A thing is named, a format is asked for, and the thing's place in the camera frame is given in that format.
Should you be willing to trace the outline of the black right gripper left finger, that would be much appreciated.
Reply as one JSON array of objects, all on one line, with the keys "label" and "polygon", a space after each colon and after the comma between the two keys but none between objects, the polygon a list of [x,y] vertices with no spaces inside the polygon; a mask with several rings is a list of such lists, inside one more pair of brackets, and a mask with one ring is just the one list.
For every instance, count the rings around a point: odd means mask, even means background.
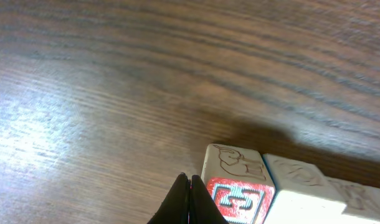
[{"label": "black right gripper left finger", "polygon": [[190,180],[180,173],[148,224],[188,224]]}]

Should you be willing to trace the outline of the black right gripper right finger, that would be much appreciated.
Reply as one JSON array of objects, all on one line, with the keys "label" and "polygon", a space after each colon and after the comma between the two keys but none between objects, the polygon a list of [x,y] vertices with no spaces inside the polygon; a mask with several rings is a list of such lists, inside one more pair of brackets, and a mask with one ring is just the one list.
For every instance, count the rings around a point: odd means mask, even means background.
[{"label": "black right gripper right finger", "polygon": [[193,175],[191,178],[189,223],[229,224],[220,213],[199,175]]}]

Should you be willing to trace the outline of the red E wooden block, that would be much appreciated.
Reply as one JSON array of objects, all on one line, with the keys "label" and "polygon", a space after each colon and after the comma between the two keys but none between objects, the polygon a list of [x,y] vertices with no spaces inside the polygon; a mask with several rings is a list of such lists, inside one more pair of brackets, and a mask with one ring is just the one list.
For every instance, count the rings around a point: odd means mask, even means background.
[{"label": "red E wooden block", "polygon": [[201,179],[227,222],[262,224],[265,221],[275,186],[258,151],[209,144]]}]

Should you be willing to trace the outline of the blue D wooden block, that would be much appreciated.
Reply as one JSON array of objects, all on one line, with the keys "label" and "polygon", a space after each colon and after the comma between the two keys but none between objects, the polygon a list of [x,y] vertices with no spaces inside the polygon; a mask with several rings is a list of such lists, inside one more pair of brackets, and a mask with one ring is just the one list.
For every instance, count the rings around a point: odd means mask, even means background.
[{"label": "blue D wooden block", "polygon": [[276,189],[265,223],[329,223],[345,210],[317,166],[273,154],[263,159]]}]

